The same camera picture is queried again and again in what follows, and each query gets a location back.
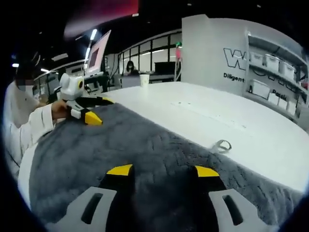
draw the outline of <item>white tabletop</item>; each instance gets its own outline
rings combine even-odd
[[[237,163],[304,192],[309,180],[309,135],[277,112],[246,98],[183,82],[106,93],[154,123],[206,148],[220,139]]]

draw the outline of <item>woman with dark hair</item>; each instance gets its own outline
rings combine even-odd
[[[126,65],[126,75],[130,75],[133,73],[133,71],[136,70],[136,67],[134,67],[133,61],[129,60],[127,65]]]

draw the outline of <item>gray towel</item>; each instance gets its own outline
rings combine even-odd
[[[216,170],[225,186],[252,202],[267,224],[283,223],[301,199],[300,193],[224,155],[214,155],[122,105],[94,111],[103,118],[103,126],[66,120],[39,142],[29,191],[32,211],[43,223],[57,222],[69,203],[90,186],[98,186],[108,170],[130,163],[135,167],[136,217],[148,232],[196,230],[188,192],[188,170],[193,165]]]

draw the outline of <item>white storage bin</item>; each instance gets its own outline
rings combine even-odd
[[[265,55],[265,66],[279,72],[279,61],[280,59],[278,57],[274,57],[270,54]]]
[[[252,85],[253,94],[258,95],[262,98],[268,99],[268,95],[270,92],[270,88],[268,87],[268,85],[258,80],[252,80],[251,85]]]
[[[278,103],[279,103],[279,97],[278,97],[276,94],[271,93],[271,94],[269,95],[269,97],[268,97],[268,101],[271,102],[271,103],[273,103],[273,104],[275,104],[275,105],[278,105]]]
[[[288,102],[283,100],[282,98],[280,98],[278,106],[281,107],[283,110],[286,110],[286,108],[288,106]]]
[[[295,68],[282,60],[280,61],[279,72],[289,79],[294,80]]]
[[[258,53],[255,52],[250,52],[250,61],[253,64],[257,64],[262,66],[263,65],[263,55],[260,55]]]
[[[290,114],[295,115],[295,112],[296,112],[296,103],[295,103],[295,102],[292,102],[292,101],[289,101],[289,102],[288,102],[287,111],[288,111]]]

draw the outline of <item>paper cup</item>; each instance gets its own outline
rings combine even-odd
[[[149,74],[140,75],[140,86],[146,87],[149,84]]]

